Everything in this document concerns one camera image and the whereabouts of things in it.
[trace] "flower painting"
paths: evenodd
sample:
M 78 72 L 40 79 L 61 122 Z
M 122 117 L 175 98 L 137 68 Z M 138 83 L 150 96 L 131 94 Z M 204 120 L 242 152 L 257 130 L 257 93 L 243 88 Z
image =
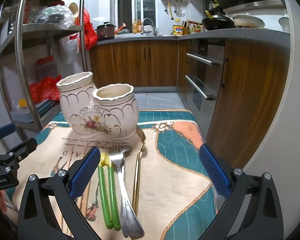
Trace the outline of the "flower painting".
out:
M 109 128 L 105 122 L 101 123 L 99 116 L 95 115 L 93 119 L 91 118 L 91 116 L 88 116 L 88 118 L 88 120 L 84 119 L 85 124 L 81 124 L 86 130 L 100 131 L 106 134 L 111 133 L 111 128 Z

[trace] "white pot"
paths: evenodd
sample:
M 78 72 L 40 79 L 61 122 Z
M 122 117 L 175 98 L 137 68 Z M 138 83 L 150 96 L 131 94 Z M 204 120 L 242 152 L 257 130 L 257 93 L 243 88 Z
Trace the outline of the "white pot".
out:
M 134 134 L 138 104 L 134 88 L 115 84 L 97 89 L 91 72 L 82 72 L 57 83 L 62 113 L 79 138 L 100 133 L 109 138 L 126 139 Z
M 290 23 L 288 17 L 281 17 L 278 22 L 284 32 L 290 32 Z
M 234 14 L 232 16 L 236 28 L 264 28 L 265 22 L 258 17 L 246 14 Z

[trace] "screw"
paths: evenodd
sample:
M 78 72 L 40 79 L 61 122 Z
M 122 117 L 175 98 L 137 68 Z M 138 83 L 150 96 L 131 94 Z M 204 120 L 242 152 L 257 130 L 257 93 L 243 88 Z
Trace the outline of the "screw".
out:
M 29 177 L 29 181 L 34 181 L 35 180 L 35 178 L 36 178 L 36 175 L 31 175 L 30 177 Z
M 65 174 L 66 174 L 65 170 L 61 170 L 61 171 L 58 172 L 59 177 L 63 177 Z
M 271 179 L 271 175 L 269 173 L 265 173 L 265 178 L 266 179 Z
M 241 175 L 242 174 L 242 170 L 236 168 L 236 169 L 234 169 L 234 173 L 237 174 L 237 175 Z

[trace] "oven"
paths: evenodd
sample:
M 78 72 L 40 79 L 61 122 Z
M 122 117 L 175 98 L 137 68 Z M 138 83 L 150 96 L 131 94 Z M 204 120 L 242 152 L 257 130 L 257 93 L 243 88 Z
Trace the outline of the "oven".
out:
M 207 137 L 221 86 L 225 40 L 193 40 L 187 56 L 190 58 L 187 104 Z

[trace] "gray countertop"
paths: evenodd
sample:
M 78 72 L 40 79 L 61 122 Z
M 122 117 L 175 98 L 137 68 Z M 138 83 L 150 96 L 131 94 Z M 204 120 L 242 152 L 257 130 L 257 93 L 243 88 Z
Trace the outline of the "gray countertop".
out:
M 144 41 L 144 40 L 189 40 L 189 39 L 208 39 L 208 38 L 225 38 L 225 39 L 243 39 L 251 41 L 261 41 L 281 47 L 290 48 L 290 33 L 280 32 L 269 29 L 253 29 L 253 28 L 234 28 L 221 29 L 214 31 L 205 31 L 202 33 L 194 33 L 185 36 L 144 36 L 144 37 L 128 37 L 107 41 L 98 41 L 97 45 L 123 42 L 123 41 Z

